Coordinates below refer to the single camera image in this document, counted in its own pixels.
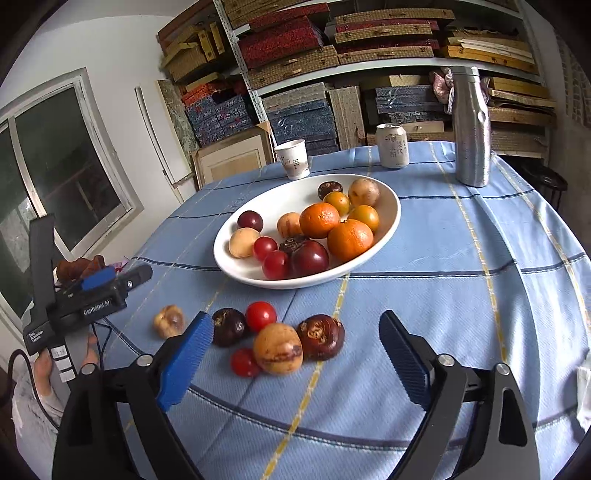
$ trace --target window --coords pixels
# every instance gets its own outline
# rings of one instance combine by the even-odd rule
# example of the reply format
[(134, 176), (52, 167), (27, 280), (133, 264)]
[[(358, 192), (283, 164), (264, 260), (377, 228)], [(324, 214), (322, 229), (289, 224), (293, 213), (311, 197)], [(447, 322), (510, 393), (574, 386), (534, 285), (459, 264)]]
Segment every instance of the window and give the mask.
[(85, 70), (6, 106), (0, 111), (0, 310), (22, 328), (32, 300), (30, 220), (55, 215), (55, 265), (96, 249), (140, 210)]

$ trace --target white paper cup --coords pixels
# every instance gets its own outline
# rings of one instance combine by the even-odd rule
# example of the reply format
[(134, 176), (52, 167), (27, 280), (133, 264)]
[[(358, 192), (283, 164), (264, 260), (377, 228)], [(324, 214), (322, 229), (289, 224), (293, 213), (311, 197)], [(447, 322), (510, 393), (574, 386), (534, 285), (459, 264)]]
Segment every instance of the white paper cup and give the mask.
[(275, 147), (277, 160), (281, 162), (290, 180), (303, 179), (310, 175), (305, 140), (292, 140)]

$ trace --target white can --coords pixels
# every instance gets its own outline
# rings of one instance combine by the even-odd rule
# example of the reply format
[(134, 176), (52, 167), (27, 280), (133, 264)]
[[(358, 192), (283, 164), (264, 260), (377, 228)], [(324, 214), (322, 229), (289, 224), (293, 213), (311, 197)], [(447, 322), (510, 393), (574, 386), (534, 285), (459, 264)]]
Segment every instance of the white can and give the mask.
[(410, 163), (408, 140), (402, 125), (381, 124), (375, 133), (379, 162), (385, 168), (403, 168)]

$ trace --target cherry tomato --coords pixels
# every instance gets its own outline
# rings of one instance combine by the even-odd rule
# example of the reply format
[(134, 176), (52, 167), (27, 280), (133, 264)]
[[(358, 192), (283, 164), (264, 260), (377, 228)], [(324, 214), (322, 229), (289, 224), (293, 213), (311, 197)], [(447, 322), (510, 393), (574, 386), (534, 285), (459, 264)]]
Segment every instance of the cherry tomato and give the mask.
[(284, 280), (290, 274), (290, 256), (275, 250), (265, 257), (262, 272), (269, 280)]
[(265, 301), (251, 303), (245, 312), (246, 324), (250, 329), (258, 333), (270, 323), (277, 321), (277, 314), (273, 305)]
[(239, 348), (230, 359), (232, 371), (239, 377), (255, 377), (261, 373), (261, 367), (256, 364), (252, 348)]
[(260, 236), (252, 246), (252, 255), (259, 262), (263, 262), (267, 255), (275, 250), (277, 250), (277, 242), (270, 236)]

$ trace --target mandarin orange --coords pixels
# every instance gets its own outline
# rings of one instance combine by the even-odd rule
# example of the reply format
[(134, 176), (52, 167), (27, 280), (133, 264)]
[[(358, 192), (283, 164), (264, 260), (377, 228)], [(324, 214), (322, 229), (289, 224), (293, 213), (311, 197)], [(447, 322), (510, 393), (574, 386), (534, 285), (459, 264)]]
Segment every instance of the mandarin orange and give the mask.
[(345, 220), (330, 231), (327, 244), (331, 254), (341, 262), (348, 262), (370, 249), (374, 234), (363, 222)]
[(330, 203), (315, 203), (300, 215), (301, 231), (310, 238), (326, 238), (339, 222), (339, 212)]

